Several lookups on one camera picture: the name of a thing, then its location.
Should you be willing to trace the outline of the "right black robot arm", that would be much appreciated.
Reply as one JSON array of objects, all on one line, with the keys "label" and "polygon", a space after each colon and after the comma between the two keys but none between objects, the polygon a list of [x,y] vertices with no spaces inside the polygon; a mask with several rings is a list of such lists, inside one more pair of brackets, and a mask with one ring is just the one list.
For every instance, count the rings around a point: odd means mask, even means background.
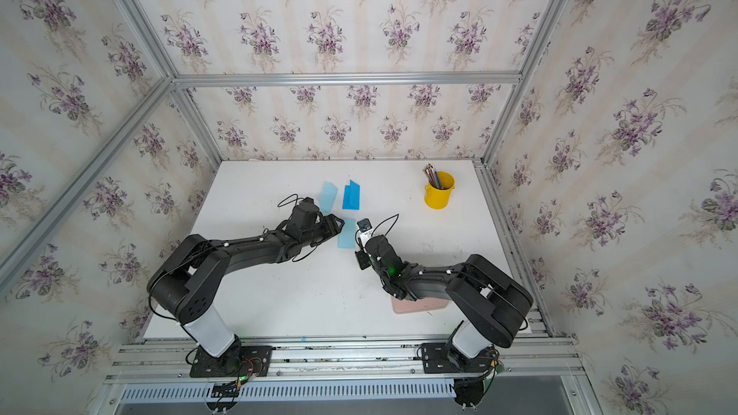
[{"label": "right black robot arm", "polygon": [[507,349],[519,332],[528,330],[534,300],[530,292],[492,264],[473,254],[450,266],[424,266],[404,261],[383,234],[357,234],[357,262],[371,268],[382,289],[400,301],[447,300],[463,322],[450,337],[449,354],[475,359],[492,348]]}]

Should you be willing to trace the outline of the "bright blue square paper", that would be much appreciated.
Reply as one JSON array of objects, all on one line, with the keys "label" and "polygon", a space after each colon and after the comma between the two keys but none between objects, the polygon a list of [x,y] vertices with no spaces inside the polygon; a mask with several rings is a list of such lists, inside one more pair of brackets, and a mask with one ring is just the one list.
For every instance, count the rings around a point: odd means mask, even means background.
[{"label": "bright blue square paper", "polygon": [[342,209],[344,211],[358,211],[361,208],[361,186],[351,180],[344,186]]}]

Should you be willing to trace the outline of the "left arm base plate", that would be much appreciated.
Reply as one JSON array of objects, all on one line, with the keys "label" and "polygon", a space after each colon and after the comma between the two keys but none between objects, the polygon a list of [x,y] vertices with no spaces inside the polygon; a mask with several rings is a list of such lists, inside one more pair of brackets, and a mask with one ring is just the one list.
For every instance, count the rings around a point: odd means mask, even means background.
[{"label": "left arm base plate", "polygon": [[198,346],[189,361],[190,378],[265,377],[268,373],[273,347],[230,347],[221,357],[212,357]]}]

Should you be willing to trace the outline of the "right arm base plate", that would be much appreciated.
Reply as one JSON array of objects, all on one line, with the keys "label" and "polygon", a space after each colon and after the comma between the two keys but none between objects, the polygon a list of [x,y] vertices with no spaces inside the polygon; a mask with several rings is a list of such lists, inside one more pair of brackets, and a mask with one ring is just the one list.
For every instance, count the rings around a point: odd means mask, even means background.
[{"label": "right arm base plate", "polygon": [[416,352],[425,374],[483,374],[498,362],[500,353],[490,345],[476,357],[465,357],[451,342],[423,343]]}]

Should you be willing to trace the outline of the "light blue front paper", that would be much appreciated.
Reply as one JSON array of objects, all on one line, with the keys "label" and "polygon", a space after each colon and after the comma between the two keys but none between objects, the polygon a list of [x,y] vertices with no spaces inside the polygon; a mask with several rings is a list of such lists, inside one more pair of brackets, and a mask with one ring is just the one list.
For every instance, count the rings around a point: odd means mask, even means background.
[{"label": "light blue front paper", "polygon": [[356,231],[357,220],[353,218],[345,218],[344,225],[337,237],[338,249],[355,251],[357,247]]}]

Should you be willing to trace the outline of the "light blue paper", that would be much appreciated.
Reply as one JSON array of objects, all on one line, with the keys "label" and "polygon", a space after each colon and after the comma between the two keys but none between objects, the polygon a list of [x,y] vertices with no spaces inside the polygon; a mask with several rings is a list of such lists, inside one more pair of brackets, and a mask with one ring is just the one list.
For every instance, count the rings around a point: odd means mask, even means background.
[{"label": "light blue paper", "polygon": [[338,249],[355,251],[357,247],[356,231],[357,220],[353,218],[345,218],[344,225],[337,237]]},{"label": "light blue paper", "polygon": [[325,183],[318,199],[318,207],[323,214],[330,214],[334,208],[338,189],[334,184]]}]

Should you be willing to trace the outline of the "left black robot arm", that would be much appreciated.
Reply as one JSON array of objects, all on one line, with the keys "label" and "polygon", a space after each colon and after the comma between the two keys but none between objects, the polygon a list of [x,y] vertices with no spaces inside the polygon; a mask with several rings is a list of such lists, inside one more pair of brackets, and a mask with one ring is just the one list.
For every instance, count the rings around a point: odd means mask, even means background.
[{"label": "left black robot arm", "polygon": [[316,249],[339,236],[344,226],[343,219],[322,213],[306,197],[296,200],[288,219],[258,236],[207,239],[191,234],[150,278],[147,294],[209,357],[233,355],[240,340],[213,305],[224,277],[263,264],[296,262],[304,248]]}]

